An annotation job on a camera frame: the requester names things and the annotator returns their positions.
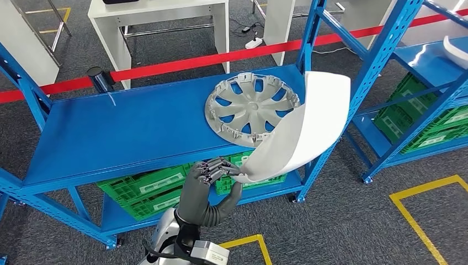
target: wheel cover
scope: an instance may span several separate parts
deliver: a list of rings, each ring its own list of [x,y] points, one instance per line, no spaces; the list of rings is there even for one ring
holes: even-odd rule
[[[205,117],[223,139],[256,147],[299,106],[297,94],[279,78],[240,73],[216,85],[206,100]]]

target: power strip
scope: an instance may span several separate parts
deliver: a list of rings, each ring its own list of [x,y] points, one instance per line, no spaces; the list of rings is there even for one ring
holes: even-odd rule
[[[246,43],[246,49],[253,49],[262,43],[263,43],[263,39],[255,38],[254,40],[251,40],[248,43]]]

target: red barrier tape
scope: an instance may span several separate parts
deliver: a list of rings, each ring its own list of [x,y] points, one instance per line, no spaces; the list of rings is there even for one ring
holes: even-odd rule
[[[468,8],[457,11],[461,16],[468,15]],[[430,24],[447,20],[445,16],[441,14],[429,15],[423,18],[417,18],[413,20],[409,27],[416,27],[420,25]],[[365,36],[376,35],[382,31],[384,26],[374,26],[372,28],[352,30],[350,33],[356,37],[361,38]],[[328,34],[318,36],[314,46],[321,46],[331,43],[340,42],[341,38],[337,34]],[[184,59],[173,62],[159,63],[157,65],[142,66],[138,68],[114,71],[111,72],[112,78],[116,81],[136,79],[146,76],[160,75],[163,73],[170,73],[175,71],[187,70],[197,67],[215,65],[227,61],[238,61],[243,59],[249,59],[254,57],[260,57],[265,55],[274,54],[283,51],[294,51],[298,50],[301,46],[301,40],[288,41],[287,43],[273,44],[267,46],[260,46],[255,49],[249,50],[237,50],[227,52],[225,54],[214,54],[202,57],[195,57],[190,59]],[[48,84],[42,86],[41,89],[46,94],[56,94],[67,91],[73,91],[81,88],[91,87],[91,81],[88,77],[81,77],[72,80],[63,81],[55,84]],[[13,102],[24,99],[23,94],[19,90],[4,91],[0,92],[0,103]]]

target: white desk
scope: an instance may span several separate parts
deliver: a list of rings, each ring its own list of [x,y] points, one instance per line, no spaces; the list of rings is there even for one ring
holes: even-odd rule
[[[110,5],[102,0],[92,0],[88,11],[88,17],[116,70],[131,68],[131,55],[119,27],[208,15],[213,17],[218,53],[228,52],[228,0],[139,0]],[[223,63],[223,67],[229,73],[229,62]],[[125,89],[130,88],[130,80],[124,80],[122,84]]]

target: gray carpet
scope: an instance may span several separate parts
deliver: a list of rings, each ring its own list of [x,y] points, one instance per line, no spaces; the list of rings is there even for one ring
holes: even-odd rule
[[[24,10],[48,8],[45,2],[17,0]],[[87,1],[55,0],[57,7],[72,7],[69,26],[73,37],[63,36],[57,58],[63,63],[58,81],[81,77],[91,66],[111,69],[102,45],[87,18]],[[251,15],[249,0],[230,2],[230,16],[243,24],[262,22]],[[39,15],[30,18],[40,30],[57,26],[57,21]],[[208,18],[166,23],[203,23]],[[305,18],[292,21],[290,39],[302,36]],[[231,21],[231,29],[236,23]],[[164,24],[135,26],[131,30],[165,27]],[[323,26],[320,34],[330,30]],[[231,50],[243,48],[249,37],[231,33]],[[193,56],[214,54],[212,30],[169,33],[132,39],[129,42],[134,66],[150,65]],[[330,51],[343,44],[317,47]],[[288,52],[285,62],[295,61]],[[232,63],[233,71],[273,66],[269,56]],[[353,78],[361,65],[349,51],[313,56],[313,69],[341,73]],[[186,70],[133,81],[134,86],[185,80],[223,73],[221,65]],[[406,71],[391,61],[383,70],[364,107],[385,101]],[[12,86],[0,79],[0,89]],[[94,93],[92,89],[74,91],[54,98]],[[0,105],[0,167],[23,178],[39,139],[39,131],[24,102]],[[459,174],[468,181],[468,150],[454,151],[382,170],[371,185],[363,185],[360,159],[346,140],[342,140],[326,163],[321,175],[301,204],[289,203],[286,196],[237,207],[220,226],[203,229],[203,238],[222,243],[240,237],[262,234],[273,264],[437,264],[423,242],[389,199],[389,194],[435,179]],[[94,222],[99,224],[102,192],[95,185],[80,186],[84,202]],[[48,193],[74,210],[65,190]],[[466,264],[466,218],[468,194],[456,184],[403,200],[422,229],[449,264]],[[112,251],[80,232],[32,209],[9,203],[0,222],[0,253],[9,255],[10,264],[136,264],[142,257],[141,239],[149,239],[153,228],[121,235],[124,245]],[[257,243],[231,249],[230,263],[264,264]]]

